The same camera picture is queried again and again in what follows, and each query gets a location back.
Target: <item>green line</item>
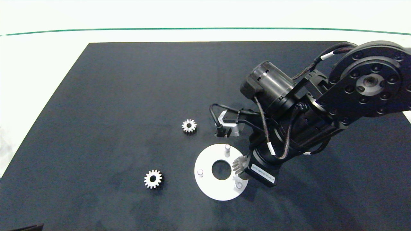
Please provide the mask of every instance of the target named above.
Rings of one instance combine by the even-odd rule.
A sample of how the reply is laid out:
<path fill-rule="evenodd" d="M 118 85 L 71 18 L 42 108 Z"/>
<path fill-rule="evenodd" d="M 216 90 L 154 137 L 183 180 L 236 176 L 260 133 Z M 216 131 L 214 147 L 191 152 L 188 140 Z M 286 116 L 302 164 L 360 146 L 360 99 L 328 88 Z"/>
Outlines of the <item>green line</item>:
<path fill-rule="evenodd" d="M 411 33 L 402 33 L 402 32 L 390 32 L 390 31 L 378 31 L 378 30 L 339 29 L 339 28 L 199 27 L 199 28 L 96 28 L 96 29 L 43 30 L 43 31 L 5 34 L 5 35 L 0 35 L 0 36 L 29 35 L 29 34 L 38 34 L 38 33 L 67 32 L 67 31 L 95 31 L 95 30 L 339 30 L 339 31 L 371 32 L 371 33 L 394 34 L 394 35 L 411 35 Z"/>

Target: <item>metal pin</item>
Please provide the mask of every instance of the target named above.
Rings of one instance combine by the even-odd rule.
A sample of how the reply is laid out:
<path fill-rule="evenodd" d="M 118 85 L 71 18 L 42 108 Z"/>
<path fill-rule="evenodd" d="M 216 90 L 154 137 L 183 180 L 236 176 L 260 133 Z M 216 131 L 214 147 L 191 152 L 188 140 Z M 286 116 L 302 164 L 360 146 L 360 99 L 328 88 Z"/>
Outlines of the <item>metal pin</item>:
<path fill-rule="evenodd" d="M 224 151 L 225 157 L 230 157 L 230 148 L 231 146 L 229 144 L 226 144 L 226 150 Z"/>

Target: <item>robotic arm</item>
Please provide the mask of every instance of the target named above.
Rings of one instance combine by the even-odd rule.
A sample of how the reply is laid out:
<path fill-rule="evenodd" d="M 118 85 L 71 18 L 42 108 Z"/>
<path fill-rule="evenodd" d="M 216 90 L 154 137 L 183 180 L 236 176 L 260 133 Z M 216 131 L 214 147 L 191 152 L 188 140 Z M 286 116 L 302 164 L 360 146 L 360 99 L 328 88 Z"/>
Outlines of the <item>robotic arm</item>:
<path fill-rule="evenodd" d="M 345 55 L 330 76 L 315 69 L 340 53 Z M 251 126 L 250 151 L 232 167 L 240 178 L 254 177 L 272 187 L 284 162 L 319 153 L 357 119 L 410 110 L 411 49 L 387 41 L 360 46 L 343 42 L 326 49 L 293 78 L 265 61 L 245 78 L 240 91 L 260 112 L 211 105 L 216 135 L 237 136 L 241 124 Z M 214 106 L 226 111 L 217 118 Z"/>

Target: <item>gear teeth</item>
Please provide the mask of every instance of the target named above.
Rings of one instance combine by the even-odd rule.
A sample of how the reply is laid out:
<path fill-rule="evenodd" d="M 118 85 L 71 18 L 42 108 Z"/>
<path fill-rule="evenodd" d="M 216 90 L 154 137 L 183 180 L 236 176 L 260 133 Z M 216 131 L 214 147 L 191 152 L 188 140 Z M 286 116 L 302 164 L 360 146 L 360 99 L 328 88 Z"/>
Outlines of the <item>gear teeth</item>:
<path fill-rule="evenodd" d="M 155 180 L 152 182 L 150 178 L 153 176 L 155 176 Z M 160 171 L 158 171 L 157 169 L 155 170 L 152 169 L 146 174 L 146 177 L 144 177 L 144 183 L 145 183 L 144 186 L 146 186 L 148 189 L 158 188 L 163 182 L 162 181 L 163 177 L 161 176 L 162 176 L 162 173 Z"/>
<path fill-rule="evenodd" d="M 197 123 L 193 119 L 187 119 L 182 123 L 181 128 L 185 134 L 192 134 L 196 132 Z"/>

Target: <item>metal disc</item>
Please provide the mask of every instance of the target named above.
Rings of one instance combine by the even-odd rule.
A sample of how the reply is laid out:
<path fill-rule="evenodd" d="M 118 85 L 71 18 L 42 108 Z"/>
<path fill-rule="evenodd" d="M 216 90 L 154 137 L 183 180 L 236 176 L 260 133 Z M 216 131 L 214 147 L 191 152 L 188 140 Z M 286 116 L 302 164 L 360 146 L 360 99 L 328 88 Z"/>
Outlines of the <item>metal disc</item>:
<path fill-rule="evenodd" d="M 219 180 L 212 173 L 212 165 L 222 160 L 231 166 L 240 156 L 242 156 L 240 151 L 228 144 L 219 143 L 205 148 L 197 157 L 194 166 L 194 177 L 201 191 L 218 201 L 228 201 L 238 197 L 247 186 L 248 180 L 239 178 L 232 169 L 227 179 Z"/>

